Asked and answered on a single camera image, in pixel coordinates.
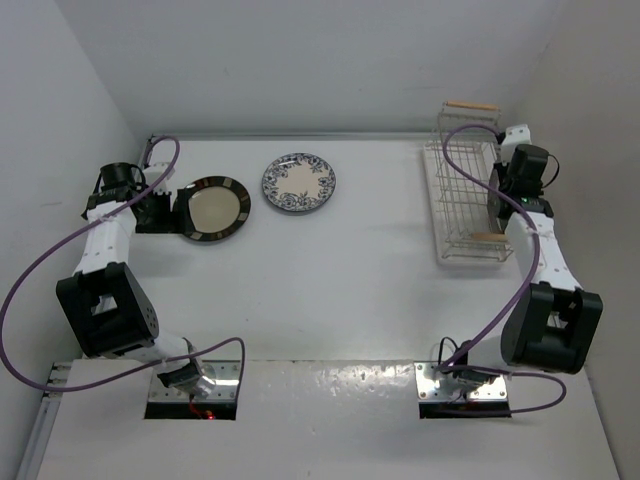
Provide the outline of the dark rim patterned plate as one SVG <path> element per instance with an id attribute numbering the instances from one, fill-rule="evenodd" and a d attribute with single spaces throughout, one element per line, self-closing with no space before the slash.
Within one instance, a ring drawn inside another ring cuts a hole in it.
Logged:
<path id="1" fill-rule="evenodd" d="M 235 234 L 248 220 L 251 197 L 246 187 L 228 176 L 208 176 L 184 188 L 189 199 L 193 232 L 183 235 L 195 242 L 218 242 Z"/>

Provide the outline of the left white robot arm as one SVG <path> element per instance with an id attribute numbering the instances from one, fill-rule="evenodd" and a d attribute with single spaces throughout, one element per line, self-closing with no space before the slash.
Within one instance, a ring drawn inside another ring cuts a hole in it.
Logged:
<path id="1" fill-rule="evenodd" d="M 148 364 L 164 387 L 204 399 L 216 386 L 214 371 L 194 357 L 188 339 L 161 329 L 129 267 L 133 234 L 177 230 L 169 194 L 151 193 L 135 205 L 128 203 L 158 173 L 129 163 L 101 168 L 84 213 L 95 226 L 80 263 L 71 277 L 57 283 L 56 295 L 86 356 Z"/>

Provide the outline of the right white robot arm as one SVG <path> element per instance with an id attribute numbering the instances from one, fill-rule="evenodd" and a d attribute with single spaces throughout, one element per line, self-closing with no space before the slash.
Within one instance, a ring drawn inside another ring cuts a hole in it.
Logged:
<path id="1" fill-rule="evenodd" d="M 505 364 L 546 373 L 576 374 L 584 366 L 604 305 L 571 273 L 555 235 L 554 211 L 542 180 L 550 154 L 516 146 L 507 163 L 493 168 L 493 180 L 463 176 L 488 193 L 489 215 L 506 234 L 523 274 L 521 286 L 494 319 L 462 344 L 442 368 L 463 368 L 468 353 L 497 325 Z"/>

